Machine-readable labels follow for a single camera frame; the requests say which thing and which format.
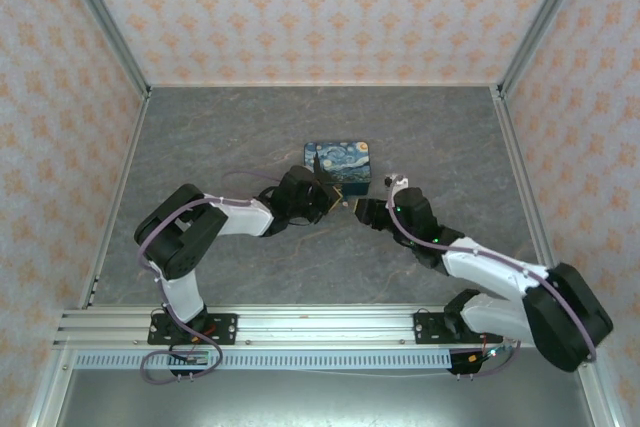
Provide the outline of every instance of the box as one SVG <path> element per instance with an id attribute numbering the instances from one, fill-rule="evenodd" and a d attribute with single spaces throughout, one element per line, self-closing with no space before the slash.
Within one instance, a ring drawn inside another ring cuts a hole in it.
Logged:
<path id="1" fill-rule="evenodd" d="M 313 169 L 316 153 L 322 169 L 344 197 L 367 195 L 371 183 L 369 146 L 366 142 L 309 142 L 304 146 L 304 165 Z"/>

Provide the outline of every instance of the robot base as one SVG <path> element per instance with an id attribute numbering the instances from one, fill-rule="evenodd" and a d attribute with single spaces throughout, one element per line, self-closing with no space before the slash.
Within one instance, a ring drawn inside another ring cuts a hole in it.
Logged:
<path id="1" fill-rule="evenodd" d="M 450 316 L 444 312 L 417 312 L 413 314 L 413 333 L 416 344 L 482 344 L 484 335 L 465 328 L 462 319 L 451 322 Z M 486 334 L 486 343 L 500 344 L 502 336 Z"/>
<path id="2" fill-rule="evenodd" d="M 235 345 L 238 330 L 236 314 L 207 314 L 203 325 L 202 333 L 215 340 L 218 345 Z M 189 333 L 173 322 L 169 314 L 158 312 L 151 316 L 147 343 L 149 345 L 185 345 L 195 342 Z"/>

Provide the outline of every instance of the patterned wallpaper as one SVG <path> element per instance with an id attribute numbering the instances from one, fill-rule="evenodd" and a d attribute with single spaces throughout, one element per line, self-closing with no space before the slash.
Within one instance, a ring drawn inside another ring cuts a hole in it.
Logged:
<path id="1" fill-rule="evenodd" d="M 509 106 L 555 250 L 614 319 L 618 393 L 640 419 L 640 0 L 565 0 Z"/>
<path id="2" fill-rule="evenodd" d="M 0 425 L 80 297 L 140 99 L 82 0 L 0 0 Z"/>
<path id="3" fill-rule="evenodd" d="M 106 0 L 148 82 L 496 83 L 543 0 Z"/>

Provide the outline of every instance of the gray tabletop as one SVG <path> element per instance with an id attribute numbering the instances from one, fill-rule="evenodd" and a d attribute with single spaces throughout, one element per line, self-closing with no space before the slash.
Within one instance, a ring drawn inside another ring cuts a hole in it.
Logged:
<path id="1" fill-rule="evenodd" d="M 183 183 L 247 198 L 302 163 L 304 144 L 366 141 L 373 181 L 409 176 L 440 222 L 522 260 L 535 254 L 488 88 L 287 87 L 154 89 L 119 207 L 96 304 L 159 302 L 135 263 L 137 225 Z M 272 238 L 227 236 L 197 268 L 208 304 L 444 304 L 467 282 L 427 270 L 389 233 L 340 206 Z"/>

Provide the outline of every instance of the metal frame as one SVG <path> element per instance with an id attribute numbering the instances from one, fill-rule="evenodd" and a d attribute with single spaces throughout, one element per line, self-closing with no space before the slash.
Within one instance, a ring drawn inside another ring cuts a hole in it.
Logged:
<path id="1" fill-rule="evenodd" d="M 509 95 L 509 92 L 511 92 L 511 89 L 515 86 L 518 78 L 533 56 L 547 27 L 551 24 L 562 1 L 563 0 L 544 0 L 544 2 L 542 2 L 540 10 L 525 34 L 524 40 L 520 44 L 520 47 L 518 47 L 511 64 L 507 68 L 504 80 L 499 86 L 499 91 L 503 97 Z"/>
<path id="2" fill-rule="evenodd" d="M 147 95 L 149 92 L 149 84 L 145 80 L 140 66 L 136 62 L 131 50 L 129 50 L 129 46 L 120 33 L 113 17 L 111 17 L 107 4 L 104 0 L 85 0 L 85 2 L 93 13 L 98 25 L 102 28 L 120 64 L 127 73 L 129 80 L 141 95 Z"/>
<path id="3" fill-rule="evenodd" d="M 127 145 L 127 153 L 122 161 L 122 167 L 120 168 L 120 177 L 118 179 L 116 191 L 114 192 L 113 198 L 111 199 L 111 204 L 109 207 L 109 217 L 104 227 L 102 241 L 100 243 L 98 251 L 96 252 L 91 271 L 87 275 L 87 278 L 85 279 L 84 285 L 82 287 L 82 294 L 80 296 L 80 301 L 78 302 L 79 309 L 86 309 L 87 306 L 89 306 L 93 301 L 93 294 L 95 293 L 94 288 L 98 282 L 100 271 L 102 270 L 102 266 L 104 264 L 104 258 L 107 255 L 107 248 L 109 247 L 109 241 L 111 240 L 113 226 L 116 222 L 118 208 L 120 206 L 120 201 L 122 200 L 122 194 L 124 193 L 124 186 L 127 182 L 129 169 L 131 169 L 131 163 L 133 162 L 133 156 L 136 151 L 136 146 L 138 145 L 138 139 L 140 138 L 140 132 L 142 131 L 142 124 L 144 123 L 147 108 L 149 107 L 150 98 L 151 91 L 147 96 L 145 96 L 145 98 L 142 100 L 142 103 L 140 104 L 140 107 L 138 108 L 138 119 L 136 120 L 136 125 L 133 129 L 133 135 L 129 139 L 129 145 Z"/>
<path id="4" fill-rule="evenodd" d="M 200 88 L 212 88 L 212 87 L 487 87 L 489 84 L 486 82 L 418 82 L 418 81 L 264 81 L 264 82 L 215 82 L 215 83 L 203 83 L 203 84 L 153 84 L 154 88 L 180 88 L 180 89 L 200 89 Z"/>
<path id="5" fill-rule="evenodd" d="M 491 87 L 491 91 L 536 253 L 539 261 L 554 264 L 555 257 L 536 207 L 506 102 L 500 96 L 497 86 Z M 129 156 L 133 155 L 134 147 L 135 141 L 132 140 Z M 126 170 L 123 169 L 123 178 L 126 178 Z M 402 352 L 417 348 L 413 334 L 413 313 L 420 308 L 432 312 L 443 310 L 441 306 L 418 304 L 228 305 L 212 307 L 210 310 L 235 312 L 240 316 L 237 343 L 233 347 L 225 347 L 225 350 L 250 352 L 265 349 L 334 349 Z M 54 350 L 58 351 L 52 359 L 56 365 L 52 369 L 54 375 L 43 380 L 32 415 L 35 421 L 30 425 L 55 425 L 57 422 L 69 383 L 67 370 L 70 372 L 72 368 L 69 366 L 73 365 L 69 359 L 74 359 L 78 350 L 148 350 L 146 338 L 151 309 L 151 306 L 89 307 L 64 312 L 54 341 Z M 440 344 L 419 348 L 455 347 L 460 346 Z M 599 362 L 603 363 L 585 364 L 578 372 L 594 425 L 623 427 L 625 423 L 608 375 L 610 367 L 606 356 L 601 356 Z"/>
<path id="6" fill-rule="evenodd" d="M 62 315 L 54 349 L 148 349 L 153 307 L 91 307 Z M 238 314 L 236 345 L 224 349 L 415 349 L 413 314 L 442 306 L 222 305 L 212 313 Z M 456 344 L 418 348 L 448 349 Z"/>
<path id="7" fill-rule="evenodd" d="M 548 231 L 533 194 L 518 136 L 503 95 L 504 92 L 501 92 L 499 86 L 494 86 L 491 88 L 491 93 L 538 262 L 547 266 L 555 266 L 558 259 L 549 242 Z M 595 427 L 625 427 L 627 425 L 615 395 L 615 388 L 609 374 L 611 369 L 609 357 L 604 349 L 600 349 L 598 352 L 598 361 L 595 364 L 583 364 L 578 369 Z"/>
<path id="8" fill-rule="evenodd" d="M 520 200 L 522 201 L 524 214 L 527 219 L 527 224 L 529 225 L 529 231 L 531 233 L 531 239 L 536 251 L 536 256 L 538 257 L 538 262 L 549 267 L 555 266 L 557 264 L 557 259 L 555 258 L 553 249 L 549 243 L 549 235 L 544 226 L 542 215 L 538 209 L 533 189 L 531 188 L 531 182 L 529 181 L 529 175 L 527 174 L 524 157 L 520 150 L 520 144 L 518 143 L 513 122 L 511 121 L 511 115 L 509 114 L 507 103 L 500 95 L 498 87 L 491 88 L 491 95 L 493 97 L 496 115 L 498 116 L 500 129 L 502 130 L 504 142 L 507 147 L 511 168 L 513 169 L 513 175 L 516 179 L 516 185 L 518 186 Z"/>
<path id="9" fill-rule="evenodd" d="M 53 351 L 27 422 L 29 427 L 57 425 L 73 373 L 75 350 Z"/>

